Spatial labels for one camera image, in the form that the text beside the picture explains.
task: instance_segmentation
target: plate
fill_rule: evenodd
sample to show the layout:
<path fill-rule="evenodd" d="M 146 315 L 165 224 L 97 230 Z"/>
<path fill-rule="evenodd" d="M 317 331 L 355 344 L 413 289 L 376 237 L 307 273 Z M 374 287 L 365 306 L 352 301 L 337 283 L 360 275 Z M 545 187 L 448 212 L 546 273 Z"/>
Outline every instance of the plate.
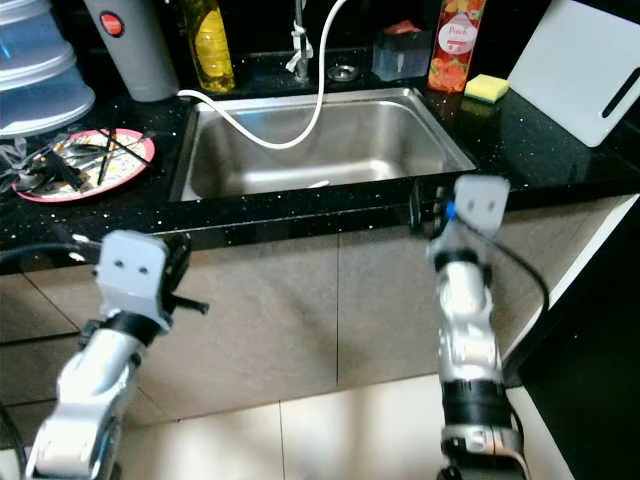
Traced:
<path fill-rule="evenodd" d="M 116 140 L 119 143 L 128 146 L 131 151 L 137 153 L 145 160 L 151 161 L 155 154 L 153 141 L 150 138 L 146 138 L 141 142 L 138 142 L 140 138 L 142 138 L 141 132 L 126 128 L 116 129 Z M 107 137 L 101 135 L 97 130 L 89 130 L 72 135 L 69 137 L 67 144 L 91 144 L 106 147 L 107 141 Z M 85 183 L 81 187 L 80 191 L 74 190 L 71 185 L 66 182 L 52 182 L 43 185 L 32 192 L 25 193 L 16 191 L 16 193 L 22 198 L 26 198 L 33 202 L 72 202 L 92 197 L 94 195 L 99 195 L 103 192 L 119 187 L 136 177 L 147 167 L 135 156 L 126 151 L 119 150 L 112 154 L 111 160 L 109 161 L 109 167 L 107 168 L 107 172 L 102 180 L 102 185 L 98 186 L 97 182 L 98 175 L 100 174 L 100 163 L 101 162 L 96 162 L 94 166 L 84 170 L 81 178 L 85 180 Z"/>

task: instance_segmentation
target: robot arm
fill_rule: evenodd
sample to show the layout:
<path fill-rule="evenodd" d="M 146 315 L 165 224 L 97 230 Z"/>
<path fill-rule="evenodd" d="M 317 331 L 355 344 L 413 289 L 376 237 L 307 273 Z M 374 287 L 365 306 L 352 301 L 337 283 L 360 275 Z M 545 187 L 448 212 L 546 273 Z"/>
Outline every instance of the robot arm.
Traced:
<path fill-rule="evenodd" d="M 461 177 L 455 201 L 447 205 L 447 223 L 428 249 L 443 312 L 438 349 L 445 416 L 441 448 L 451 465 L 440 472 L 442 480 L 530 478 L 490 323 L 493 302 L 484 251 L 467 228 L 488 237 L 495 234 L 508 193 L 509 184 L 501 178 Z"/>
<path fill-rule="evenodd" d="M 173 295 L 188 266 L 188 237 L 166 242 L 131 231 L 105 236 L 96 268 L 106 321 L 58 378 L 58 400 L 43 423 L 26 478 L 108 479 L 122 417 L 147 347 L 171 329 L 176 306 L 205 304 Z"/>

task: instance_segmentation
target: beige cabinet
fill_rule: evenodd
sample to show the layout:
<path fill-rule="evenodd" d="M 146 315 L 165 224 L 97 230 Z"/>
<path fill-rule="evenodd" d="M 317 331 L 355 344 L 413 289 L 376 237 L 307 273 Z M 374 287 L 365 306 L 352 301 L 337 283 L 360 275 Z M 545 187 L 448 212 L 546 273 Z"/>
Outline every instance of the beige cabinet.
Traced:
<path fill-rule="evenodd" d="M 310 395 L 336 386 L 335 235 L 195 252 L 178 311 L 140 388 L 174 418 Z"/>
<path fill-rule="evenodd" d="M 499 239 L 554 287 L 623 200 L 510 213 Z M 157 423 L 434 373 L 441 319 L 425 247 L 408 228 L 394 227 L 194 252 L 177 293 L 211 309 L 206 316 L 175 313 L 170 335 L 157 338 L 143 361 L 129 421 Z M 508 259 L 493 253 L 491 262 L 493 323 L 504 351 L 541 297 Z M 82 325 L 98 317 L 89 267 L 29 273 L 28 280 L 61 318 Z M 0 401 L 53 398 L 75 341 L 46 344 L 0 349 L 0 364 L 11 363 L 2 369 Z"/>
<path fill-rule="evenodd" d="M 58 374 L 76 351 L 75 338 L 1 347 L 0 403 L 11 406 L 54 399 Z"/>
<path fill-rule="evenodd" d="M 25 445 L 31 445 L 42 422 L 51 414 L 55 402 L 53 400 L 37 402 L 30 405 L 8 407 L 7 413 L 20 432 Z M 0 429 L 0 450 L 13 448 L 11 437 L 6 428 Z"/>
<path fill-rule="evenodd" d="M 0 276 L 0 343 L 75 330 L 76 326 L 24 275 Z"/>
<path fill-rule="evenodd" d="M 611 210 L 611 198 L 507 214 L 498 239 L 534 265 L 553 288 Z M 341 388 L 437 369 L 441 321 L 425 241 L 406 227 L 340 235 L 338 375 Z M 490 252 L 492 323 L 503 351 L 541 304 L 533 281 Z"/>

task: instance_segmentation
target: white cutting board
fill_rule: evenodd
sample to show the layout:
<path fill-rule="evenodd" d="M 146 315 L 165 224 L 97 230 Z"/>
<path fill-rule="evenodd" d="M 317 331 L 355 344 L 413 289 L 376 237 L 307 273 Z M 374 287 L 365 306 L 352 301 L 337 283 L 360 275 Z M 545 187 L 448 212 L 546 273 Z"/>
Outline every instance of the white cutting board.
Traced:
<path fill-rule="evenodd" d="M 509 75 L 511 88 L 589 147 L 599 145 L 640 96 L 640 25 L 573 0 L 554 0 Z"/>

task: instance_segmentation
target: sink basin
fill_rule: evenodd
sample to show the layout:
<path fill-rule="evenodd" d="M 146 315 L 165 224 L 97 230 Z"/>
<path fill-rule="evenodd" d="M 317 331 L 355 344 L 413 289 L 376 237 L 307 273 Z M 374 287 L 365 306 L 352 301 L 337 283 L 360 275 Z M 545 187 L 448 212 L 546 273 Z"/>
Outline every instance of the sink basin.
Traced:
<path fill-rule="evenodd" d="M 222 103 L 251 132 L 282 142 L 306 127 L 315 95 Z M 252 143 L 199 104 L 189 118 L 171 196 L 196 200 L 473 168 L 420 94 L 407 88 L 326 95 L 311 135 L 282 151 Z"/>

